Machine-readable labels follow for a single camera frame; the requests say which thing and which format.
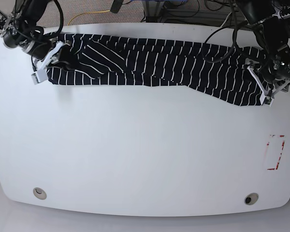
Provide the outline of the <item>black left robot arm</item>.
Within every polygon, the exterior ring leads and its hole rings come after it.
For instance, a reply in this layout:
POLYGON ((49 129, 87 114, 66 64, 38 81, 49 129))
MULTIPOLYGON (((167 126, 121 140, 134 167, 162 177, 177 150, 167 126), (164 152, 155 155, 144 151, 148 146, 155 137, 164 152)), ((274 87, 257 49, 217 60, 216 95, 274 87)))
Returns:
POLYGON ((253 61, 255 72, 273 87, 290 85, 290 0, 237 0, 235 4, 246 19, 233 31, 235 50, 253 61), (250 55, 238 46, 235 37, 244 26, 253 31, 263 55, 250 55))

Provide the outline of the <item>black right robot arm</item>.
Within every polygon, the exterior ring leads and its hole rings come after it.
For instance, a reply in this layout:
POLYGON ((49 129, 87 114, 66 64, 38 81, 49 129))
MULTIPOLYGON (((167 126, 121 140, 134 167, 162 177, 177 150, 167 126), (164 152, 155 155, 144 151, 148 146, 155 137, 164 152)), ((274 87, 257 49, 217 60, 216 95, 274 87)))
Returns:
POLYGON ((43 16, 48 0, 16 0, 13 11, 2 22, 1 37, 7 48, 21 47, 31 56, 33 70, 37 70, 36 60, 44 60, 46 55, 55 49, 58 37, 64 26, 62 8, 54 1, 59 12, 59 28, 56 32, 45 34, 44 28, 37 25, 43 16))

